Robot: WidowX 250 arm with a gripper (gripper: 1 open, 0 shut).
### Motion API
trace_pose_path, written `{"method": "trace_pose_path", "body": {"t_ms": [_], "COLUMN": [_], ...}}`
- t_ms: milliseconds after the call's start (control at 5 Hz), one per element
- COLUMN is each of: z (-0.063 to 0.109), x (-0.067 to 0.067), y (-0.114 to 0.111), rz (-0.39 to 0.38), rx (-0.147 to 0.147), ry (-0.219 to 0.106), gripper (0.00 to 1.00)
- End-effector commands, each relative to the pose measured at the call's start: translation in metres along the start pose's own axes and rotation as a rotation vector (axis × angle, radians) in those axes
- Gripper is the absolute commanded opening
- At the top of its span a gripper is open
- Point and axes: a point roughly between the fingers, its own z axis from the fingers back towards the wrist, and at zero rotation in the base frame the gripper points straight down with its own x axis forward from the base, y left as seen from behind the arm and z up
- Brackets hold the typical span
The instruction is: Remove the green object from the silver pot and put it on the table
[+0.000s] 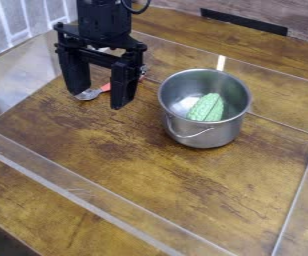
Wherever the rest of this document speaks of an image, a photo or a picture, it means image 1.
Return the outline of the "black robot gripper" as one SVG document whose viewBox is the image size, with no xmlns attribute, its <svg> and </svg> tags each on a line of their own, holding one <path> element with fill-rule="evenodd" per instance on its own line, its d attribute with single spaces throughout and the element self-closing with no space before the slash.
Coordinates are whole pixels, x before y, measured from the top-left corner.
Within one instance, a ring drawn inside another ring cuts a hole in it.
<svg viewBox="0 0 308 256">
<path fill-rule="evenodd" d="M 134 9 L 131 0 L 76 0 L 78 24 L 54 25 L 55 52 L 68 92 L 78 95 L 90 88 L 90 63 L 111 67 L 115 110 L 134 100 L 136 93 L 147 46 L 131 37 L 131 17 L 146 10 L 147 6 Z"/>
</svg>

